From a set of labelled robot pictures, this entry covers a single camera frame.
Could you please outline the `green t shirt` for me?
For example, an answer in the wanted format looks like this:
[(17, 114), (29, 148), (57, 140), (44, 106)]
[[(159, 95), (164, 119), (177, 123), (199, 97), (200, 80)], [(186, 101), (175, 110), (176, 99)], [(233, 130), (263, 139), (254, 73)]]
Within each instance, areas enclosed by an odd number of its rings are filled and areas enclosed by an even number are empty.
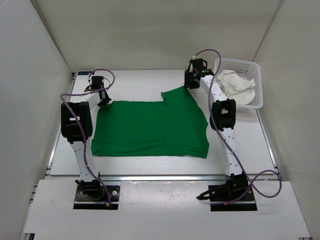
[(181, 86), (161, 97), (161, 101), (113, 101), (100, 107), (92, 154), (206, 158), (208, 122), (189, 90)]

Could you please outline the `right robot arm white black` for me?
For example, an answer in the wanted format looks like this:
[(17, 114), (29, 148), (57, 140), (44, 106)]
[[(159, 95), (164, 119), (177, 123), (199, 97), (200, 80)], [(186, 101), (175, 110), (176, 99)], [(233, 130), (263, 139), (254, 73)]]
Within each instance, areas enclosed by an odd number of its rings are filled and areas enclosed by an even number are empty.
[(235, 154), (234, 127), (236, 123), (236, 102), (229, 99), (213, 77), (213, 70), (207, 68), (207, 62), (201, 58), (191, 59), (184, 71), (184, 87), (202, 88), (209, 98), (210, 126), (217, 133), (225, 160), (226, 183), (220, 186), (230, 200), (238, 199), (248, 188), (248, 179)]

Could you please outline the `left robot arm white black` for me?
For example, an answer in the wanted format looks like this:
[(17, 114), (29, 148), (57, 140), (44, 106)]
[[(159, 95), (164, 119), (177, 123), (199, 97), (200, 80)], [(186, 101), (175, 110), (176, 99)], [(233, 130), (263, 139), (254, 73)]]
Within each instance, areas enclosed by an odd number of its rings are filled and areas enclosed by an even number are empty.
[(96, 106), (105, 106), (111, 101), (105, 80), (104, 76), (91, 74), (89, 86), (83, 93), (74, 95), (78, 97), (76, 101), (65, 100), (66, 96), (71, 97), (72, 94), (61, 94), (60, 121), (61, 134), (71, 145), (79, 168), (79, 178), (75, 182), (82, 193), (92, 200), (104, 200), (110, 203), (110, 193), (101, 179), (91, 149), (93, 134), (91, 110)]

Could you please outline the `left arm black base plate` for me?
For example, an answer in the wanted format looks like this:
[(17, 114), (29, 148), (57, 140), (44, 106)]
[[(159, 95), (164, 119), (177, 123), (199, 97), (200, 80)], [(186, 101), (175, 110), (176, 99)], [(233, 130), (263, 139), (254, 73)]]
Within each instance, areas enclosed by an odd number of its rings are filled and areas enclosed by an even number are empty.
[(75, 210), (118, 210), (120, 199), (120, 185), (107, 185), (106, 189), (96, 180), (84, 183), (75, 181), (77, 189), (75, 192), (73, 208)]

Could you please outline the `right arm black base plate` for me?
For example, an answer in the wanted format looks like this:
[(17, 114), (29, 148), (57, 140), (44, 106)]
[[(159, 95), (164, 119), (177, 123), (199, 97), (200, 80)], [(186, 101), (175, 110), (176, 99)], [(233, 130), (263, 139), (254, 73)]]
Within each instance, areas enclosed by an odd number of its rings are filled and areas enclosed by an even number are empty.
[(209, 185), (208, 190), (196, 197), (200, 201), (209, 200), (211, 212), (250, 212), (257, 211), (252, 188), (231, 191), (227, 184)]

